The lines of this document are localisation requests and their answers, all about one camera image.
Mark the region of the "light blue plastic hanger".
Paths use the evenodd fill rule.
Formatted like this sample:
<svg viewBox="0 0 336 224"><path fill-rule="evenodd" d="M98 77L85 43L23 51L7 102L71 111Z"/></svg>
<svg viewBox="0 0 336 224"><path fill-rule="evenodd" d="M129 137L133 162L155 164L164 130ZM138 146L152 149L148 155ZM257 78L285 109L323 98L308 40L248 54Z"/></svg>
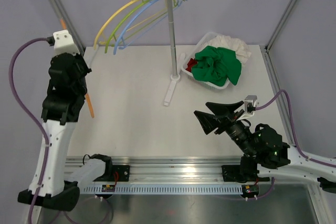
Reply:
<svg viewBox="0 0 336 224"><path fill-rule="evenodd" d="M156 5L162 5L162 8L153 12L150 16L140 19ZM116 55L117 51L132 45L157 23L168 17L168 12L168 0L144 0L137 4L123 17L110 34L105 51L108 50L108 47L112 47L113 54Z"/></svg>

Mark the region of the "green t shirt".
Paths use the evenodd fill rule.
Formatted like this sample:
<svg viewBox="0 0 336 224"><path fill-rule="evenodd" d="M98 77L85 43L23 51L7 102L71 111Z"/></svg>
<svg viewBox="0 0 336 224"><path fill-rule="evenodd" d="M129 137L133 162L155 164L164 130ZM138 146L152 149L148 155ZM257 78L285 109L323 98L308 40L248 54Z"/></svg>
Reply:
<svg viewBox="0 0 336 224"><path fill-rule="evenodd" d="M234 51L206 46L195 54L198 64L192 68L192 74L197 81L211 82L223 86L228 79L233 85L239 81L242 64L236 58Z"/></svg>

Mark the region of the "lime green hanger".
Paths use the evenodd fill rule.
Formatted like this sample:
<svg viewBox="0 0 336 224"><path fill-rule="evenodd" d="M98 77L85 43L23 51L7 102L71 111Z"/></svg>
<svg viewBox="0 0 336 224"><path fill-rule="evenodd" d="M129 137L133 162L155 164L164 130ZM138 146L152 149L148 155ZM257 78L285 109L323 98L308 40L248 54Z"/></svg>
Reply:
<svg viewBox="0 0 336 224"><path fill-rule="evenodd" d="M94 46L104 46L104 52L107 53L109 47L113 47L113 52L116 53L117 49L124 49L131 45L131 42L126 43L125 41L141 30L147 28L150 30L160 21L162 21L168 13L168 3L165 1L165 7L154 13L153 15L145 18L139 23L132 25L132 23L149 7L161 0L131 0L124 6L120 7L100 28L94 39ZM124 17L115 26L110 36L107 38L104 35L105 29L108 25L115 20L120 14L124 14Z"/></svg>

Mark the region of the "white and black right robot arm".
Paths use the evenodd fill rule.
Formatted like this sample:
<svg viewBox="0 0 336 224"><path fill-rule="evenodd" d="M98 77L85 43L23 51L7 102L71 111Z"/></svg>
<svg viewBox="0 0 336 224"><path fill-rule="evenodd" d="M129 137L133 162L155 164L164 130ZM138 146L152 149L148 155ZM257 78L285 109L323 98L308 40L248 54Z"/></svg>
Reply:
<svg viewBox="0 0 336 224"><path fill-rule="evenodd" d="M323 191L335 193L335 159L299 152L282 140L268 124L259 123L250 131L248 118L257 108L257 97L249 95L232 104L206 102L210 113L194 111L205 134L226 133L243 152L238 165L223 165L225 182L240 184L266 182L271 178L298 179L319 184Z"/></svg>

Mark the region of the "orange hanger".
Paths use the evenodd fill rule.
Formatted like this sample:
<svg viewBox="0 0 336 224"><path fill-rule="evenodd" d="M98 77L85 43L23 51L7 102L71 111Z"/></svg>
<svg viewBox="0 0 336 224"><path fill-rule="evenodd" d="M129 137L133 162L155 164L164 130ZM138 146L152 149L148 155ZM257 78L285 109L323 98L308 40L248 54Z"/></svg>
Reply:
<svg viewBox="0 0 336 224"><path fill-rule="evenodd" d="M67 25L66 25L64 19L60 18L59 21L61 23L62 28L67 29ZM85 98L86 98L86 102L87 102L87 105L88 105L88 108L89 108L90 115L91 115L92 118L94 118L94 110L93 110L93 106L92 106L92 103L91 103L91 100L90 100L89 93L86 93Z"/></svg>

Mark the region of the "beige t shirt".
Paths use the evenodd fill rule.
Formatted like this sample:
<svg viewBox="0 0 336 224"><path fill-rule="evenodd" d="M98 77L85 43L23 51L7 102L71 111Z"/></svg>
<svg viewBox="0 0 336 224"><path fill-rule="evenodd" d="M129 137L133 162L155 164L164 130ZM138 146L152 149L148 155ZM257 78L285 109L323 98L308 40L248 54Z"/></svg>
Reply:
<svg viewBox="0 0 336 224"><path fill-rule="evenodd" d="M238 38L232 38L225 35L217 35L215 38L211 39L208 42L208 45L216 48L221 47L234 51L236 54L236 58L241 62L242 65L245 65L251 56L249 46L244 41Z"/></svg>

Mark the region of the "red t shirt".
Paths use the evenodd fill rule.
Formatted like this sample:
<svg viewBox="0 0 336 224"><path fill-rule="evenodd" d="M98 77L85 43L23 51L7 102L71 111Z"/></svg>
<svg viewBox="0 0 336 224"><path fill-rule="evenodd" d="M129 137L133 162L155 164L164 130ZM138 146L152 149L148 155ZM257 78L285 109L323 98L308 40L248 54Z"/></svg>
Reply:
<svg viewBox="0 0 336 224"><path fill-rule="evenodd" d="M192 72L192 68L198 64L198 61L191 58L189 62L187 63L187 67L185 68L186 71Z"/></svg>

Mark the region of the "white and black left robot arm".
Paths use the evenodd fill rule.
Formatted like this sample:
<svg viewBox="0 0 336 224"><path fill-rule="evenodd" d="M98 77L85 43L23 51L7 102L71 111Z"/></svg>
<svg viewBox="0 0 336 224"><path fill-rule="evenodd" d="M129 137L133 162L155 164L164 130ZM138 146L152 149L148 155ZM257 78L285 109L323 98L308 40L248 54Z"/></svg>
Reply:
<svg viewBox="0 0 336 224"><path fill-rule="evenodd" d="M58 211L72 211L80 191L95 179L113 176L112 159L93 154L69 177L64 177L70 139L85 103L85 76L91 70L80 54L62 53L52 57L50 80L41 113L43 142L35 175L18 202Z"/></svg>

